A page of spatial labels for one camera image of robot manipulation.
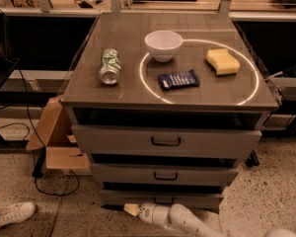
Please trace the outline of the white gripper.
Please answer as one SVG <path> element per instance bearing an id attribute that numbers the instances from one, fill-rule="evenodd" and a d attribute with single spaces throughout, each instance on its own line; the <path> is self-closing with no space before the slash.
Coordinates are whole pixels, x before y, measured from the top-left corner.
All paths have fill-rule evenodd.
<path id="1" fill-rule="evenodd" d="M 142 221 L 149 224 L 168 225 L 170 223 L 170 209 L 164 205 L 155 203 L 143 203 L 141 205 L 136 203 L 126 203 L 123 210 L 133 216 L 139 215 L 139 218 Z"/>

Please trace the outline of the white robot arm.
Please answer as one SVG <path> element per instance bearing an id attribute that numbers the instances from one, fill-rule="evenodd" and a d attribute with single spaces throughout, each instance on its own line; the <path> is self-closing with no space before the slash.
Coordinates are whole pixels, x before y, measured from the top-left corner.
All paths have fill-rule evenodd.
<path id="1" fill-rule="evenodd" d="M 181 237 L 225 237 L 205 224 L 182 204 L 171 206 L 145 202 L 126 203 L 123 209 L 143 222 L 153 224 Z"/>

